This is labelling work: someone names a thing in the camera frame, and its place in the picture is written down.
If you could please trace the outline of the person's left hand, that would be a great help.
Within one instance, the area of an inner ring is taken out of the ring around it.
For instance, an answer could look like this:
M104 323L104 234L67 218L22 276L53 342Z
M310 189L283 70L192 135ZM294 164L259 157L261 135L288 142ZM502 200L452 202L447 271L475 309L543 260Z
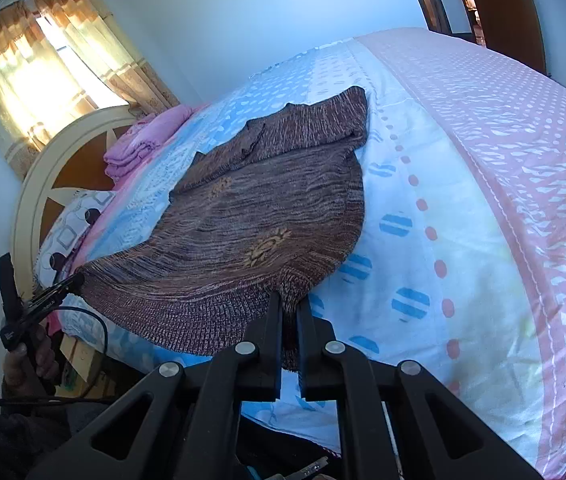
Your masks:
M7 352L3 361L3 393L6 398L51 396L59 364L45 328L36 326L30 344Z

